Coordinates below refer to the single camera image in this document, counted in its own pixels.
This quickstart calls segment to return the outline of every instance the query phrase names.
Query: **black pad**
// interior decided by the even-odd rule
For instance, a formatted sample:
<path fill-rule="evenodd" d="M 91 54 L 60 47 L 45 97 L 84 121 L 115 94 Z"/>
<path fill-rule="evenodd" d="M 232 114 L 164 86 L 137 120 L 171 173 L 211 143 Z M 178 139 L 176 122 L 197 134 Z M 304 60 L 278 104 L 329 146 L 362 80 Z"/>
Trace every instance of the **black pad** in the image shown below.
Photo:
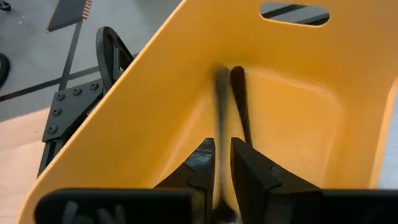
<path fill-rule="evenodd" d="M 52 32 L 87 19 L 91 0 L 60 0 L 51 18 L 47 32 Z"/>

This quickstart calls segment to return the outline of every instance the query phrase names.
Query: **black metal plate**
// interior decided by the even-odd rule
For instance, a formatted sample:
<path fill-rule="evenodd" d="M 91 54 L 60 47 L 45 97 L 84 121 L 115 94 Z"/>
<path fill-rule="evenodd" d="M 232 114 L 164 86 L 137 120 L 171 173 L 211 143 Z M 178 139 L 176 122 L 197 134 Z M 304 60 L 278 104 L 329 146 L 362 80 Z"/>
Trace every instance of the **black metal plate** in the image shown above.
<path fill-rule="evenodd" d="M 45 126 L 43 142 L 60 138 L 65 134 L 72 135 L 87 112 L 103 96 L 102 89 L 103 83 L 99 79 L 56 92 Z"/>

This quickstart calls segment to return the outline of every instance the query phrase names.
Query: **black floor line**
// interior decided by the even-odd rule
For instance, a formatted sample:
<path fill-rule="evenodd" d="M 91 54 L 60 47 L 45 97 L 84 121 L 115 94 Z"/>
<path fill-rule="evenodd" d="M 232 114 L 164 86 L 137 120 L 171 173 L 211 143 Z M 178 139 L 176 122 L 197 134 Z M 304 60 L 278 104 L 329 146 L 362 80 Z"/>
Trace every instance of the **black floor line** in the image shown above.
<path fill-rule="evenodd" d="M 92 73 L 95 73 L 95 72 L 98 72 L 98 71 L 99 71 L 98 70 L 98 66 L 95 66 L 95 67 L 92 67 L 92 68 L 87 68 L 87 69 L 84 69 L 82 71 L 70 74 L 69 77 L 68 77 L 68 80 L 74 80 L 76 78 L 80 78 L 80 77 L 83 77 L 85 75 L 89 75 L 89 74 L 92 74 Z M 61 79 L 62 78 L 56 78 L 54 80 L 49 80 L 47 82 L 43 82 L 43 83 L 28 87 L 28 88 L 25 88 L 25 89 L 22 89 L 22 90 L 15 91 L 13 93 L 9 93 L 9 94 L 0 96 L 0 102 L 6 101 L 6 100 L 10 100 L 10 99 L 13 99 L 13 98 L 18 97 L 18 96 L 23 96 L 23 95 L 26 95 L 28 93 L 32 93 L 32 92 L 37 91 L 37 90 L 42 90 L 42 89 L 50 87 L 50 86 L 57 85 L 57 84 L 59 84 L 61 82 Z"/>

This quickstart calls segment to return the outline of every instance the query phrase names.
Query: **wooden surface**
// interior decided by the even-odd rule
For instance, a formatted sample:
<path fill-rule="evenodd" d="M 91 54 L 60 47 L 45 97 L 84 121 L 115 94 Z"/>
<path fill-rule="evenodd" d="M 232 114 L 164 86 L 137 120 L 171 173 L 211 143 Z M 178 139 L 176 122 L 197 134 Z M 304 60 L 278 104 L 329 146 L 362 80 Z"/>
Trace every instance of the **wooden surface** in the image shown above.
<path fill-rule="evenodd" d="M 14 223 L 37 177 L 49 109 L 0 123 L 0 224 Z"/>

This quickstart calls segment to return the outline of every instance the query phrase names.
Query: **blurred object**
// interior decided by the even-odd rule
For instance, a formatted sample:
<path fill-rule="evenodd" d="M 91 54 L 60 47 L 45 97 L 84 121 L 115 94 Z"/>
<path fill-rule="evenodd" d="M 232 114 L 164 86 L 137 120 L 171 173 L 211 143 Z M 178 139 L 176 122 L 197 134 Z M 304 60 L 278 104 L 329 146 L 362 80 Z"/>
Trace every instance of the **blurred object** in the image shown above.
<path fill-rule="evenodd" d="M 0 9 L 6 12 L 11 11 L 11 6 L 8 2 L 0 0 Z"/>

